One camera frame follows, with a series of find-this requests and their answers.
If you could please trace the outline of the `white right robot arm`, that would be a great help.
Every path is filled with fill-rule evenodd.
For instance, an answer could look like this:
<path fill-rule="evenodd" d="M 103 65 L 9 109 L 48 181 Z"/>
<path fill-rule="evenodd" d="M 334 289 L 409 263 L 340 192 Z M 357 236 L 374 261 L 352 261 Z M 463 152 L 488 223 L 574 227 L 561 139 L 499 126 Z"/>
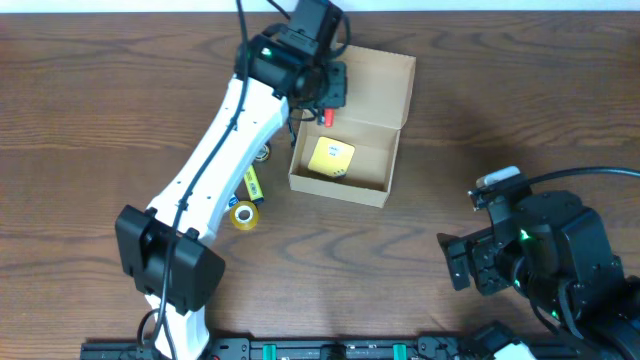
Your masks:
<path fill-rule="evenodd" d="M 582 359 L 639 356 L 639 279 L 624 273 L 600 215 L 569 191 L 534 193 L 562 177 L 615 174 L 583 167 L 529 178 L 515 166 L 479 178 L 468 195 L 490 226 L 466 236 L 440 233 L 452 286 L 491 296 L 507 288 L 527 299 L 536 318 Z"/>

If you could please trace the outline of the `yellow sticky note pad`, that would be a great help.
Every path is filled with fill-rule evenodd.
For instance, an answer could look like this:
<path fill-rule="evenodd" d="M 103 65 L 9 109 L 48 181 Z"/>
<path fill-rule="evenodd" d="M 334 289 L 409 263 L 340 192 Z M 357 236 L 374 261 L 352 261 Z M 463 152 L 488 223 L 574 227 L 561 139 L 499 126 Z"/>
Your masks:
<path fill-rule="evenodd" d="M 353 145 L 322 136 L 314 147 L 308 169 L 331 178 L 344 177 L 354 154 Z"/>

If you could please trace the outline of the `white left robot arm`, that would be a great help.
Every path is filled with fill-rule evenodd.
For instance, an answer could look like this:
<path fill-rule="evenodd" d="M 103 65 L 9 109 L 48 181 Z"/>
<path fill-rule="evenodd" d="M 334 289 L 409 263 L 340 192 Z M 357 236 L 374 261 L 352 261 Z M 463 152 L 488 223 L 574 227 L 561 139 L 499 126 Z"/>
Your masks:
<path fill-rule="evenodd" d="M 330 1 L 300 0 L 285 22 L 241 43 L 221 106 L 175 178 L 147 207 L 125 206 L 115 234 L 126 275 L 145 295 L 136 346 L 154 359 L 198 359 L 209 345 L 205 309 L 224 260 L 211 246 L 244 175 L 294 110 L 325 116 L 346 103 L 348 16 Z"/>

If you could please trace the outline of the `red black stapler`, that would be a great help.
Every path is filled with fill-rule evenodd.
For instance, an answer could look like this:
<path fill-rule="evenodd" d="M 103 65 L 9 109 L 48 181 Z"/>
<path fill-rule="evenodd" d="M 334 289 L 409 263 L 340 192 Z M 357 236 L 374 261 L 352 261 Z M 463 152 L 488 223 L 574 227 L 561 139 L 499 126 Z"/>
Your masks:
<path fill-rule="evenodd" d="M 335 110 L 333 108 L 326 108 L 323 112 L 324 126 L 331 128 L 334 124 Z"/>

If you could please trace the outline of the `brown cardboard box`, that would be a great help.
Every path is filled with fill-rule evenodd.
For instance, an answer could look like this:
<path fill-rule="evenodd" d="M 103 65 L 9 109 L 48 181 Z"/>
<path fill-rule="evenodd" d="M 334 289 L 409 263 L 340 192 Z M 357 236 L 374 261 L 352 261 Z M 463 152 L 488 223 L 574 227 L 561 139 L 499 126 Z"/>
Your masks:
<path fill-rule="evenodd" d="M 300 124 L 288 179 L 294 191 L 382 208 L 393 181 L 402 127 L 410 109 L 416 58 L 351 46 L 340 57 L 346 64 L 346 106 L 335 111 L 329 128 Z M 355 148 L 346 173 L 331 178 L 309 169 L 318 140 Z"/>

